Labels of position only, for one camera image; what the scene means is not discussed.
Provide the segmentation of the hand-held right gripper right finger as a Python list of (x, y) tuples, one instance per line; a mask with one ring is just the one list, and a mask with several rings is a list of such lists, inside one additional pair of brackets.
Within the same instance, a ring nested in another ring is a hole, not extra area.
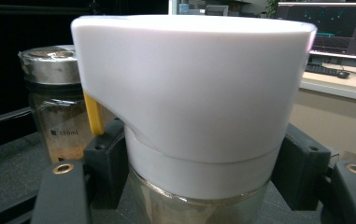
[(356, 224), (356, 162), (330, 163), (331, 151), (289, 125), (271, 180), (293, 211), (322, 205), (321, 224)]

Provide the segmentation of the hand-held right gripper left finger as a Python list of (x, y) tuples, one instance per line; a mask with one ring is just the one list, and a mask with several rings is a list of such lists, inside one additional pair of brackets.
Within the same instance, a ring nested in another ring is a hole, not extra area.
[(127, 179), (124, 125), (112, 119), (80, 161), (46, 168), (30, 224), (93, 224), (93, 209), (115, 209)]

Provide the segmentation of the glass jar with silver lid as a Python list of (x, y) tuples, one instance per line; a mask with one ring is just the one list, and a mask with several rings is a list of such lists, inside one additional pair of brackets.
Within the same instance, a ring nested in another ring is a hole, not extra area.
[(18, 53), (42, 147), (53, 162), (79, 160), (93, 134), (72, 45)]

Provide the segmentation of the black two-tier shelf rack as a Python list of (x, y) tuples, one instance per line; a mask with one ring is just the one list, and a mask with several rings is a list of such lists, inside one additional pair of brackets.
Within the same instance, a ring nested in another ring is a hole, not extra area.
[[(0, 115), (0, 224), (29, 224), (43, 170), (50, 165), (40, 148), (30, 108)], [(127, 184), (117, 210), (93, 210), (94, 224), (136, 224), (135, 203)], [(259, 224), (320, 224), (316, 211), (292, 211), (270, 183)]]

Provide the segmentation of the beige office desk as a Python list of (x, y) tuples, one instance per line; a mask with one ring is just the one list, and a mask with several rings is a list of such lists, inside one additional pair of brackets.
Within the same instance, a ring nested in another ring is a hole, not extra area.
[(347, 78), (305, 72), (290, 123), (341, 160), (356, 161), (356, 67), (340, 66)]

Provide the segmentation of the black keyboard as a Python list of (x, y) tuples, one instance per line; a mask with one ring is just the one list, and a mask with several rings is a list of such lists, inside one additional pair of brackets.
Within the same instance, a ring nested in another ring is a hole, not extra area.
[(326, 76), (336, 76), (338, 73), (336, 69), (328, 68), (316, 63), (308, 63), (306, 65), (305, 71), (309, 73), (317, 73)]

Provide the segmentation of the computer monitor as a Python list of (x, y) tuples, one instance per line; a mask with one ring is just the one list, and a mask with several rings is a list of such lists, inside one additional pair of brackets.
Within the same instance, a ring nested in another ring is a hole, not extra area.
[(356, 59), (356, 3), (279, 2), (275, 18), (314, 24), (311, 54)]

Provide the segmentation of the green plant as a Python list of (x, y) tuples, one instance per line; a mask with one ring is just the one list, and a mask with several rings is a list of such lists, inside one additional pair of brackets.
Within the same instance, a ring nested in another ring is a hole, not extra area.
[(277, 13), (279, 0), (266, 0), (265, 6), (265, 17), (267, 19), (272, 19)]

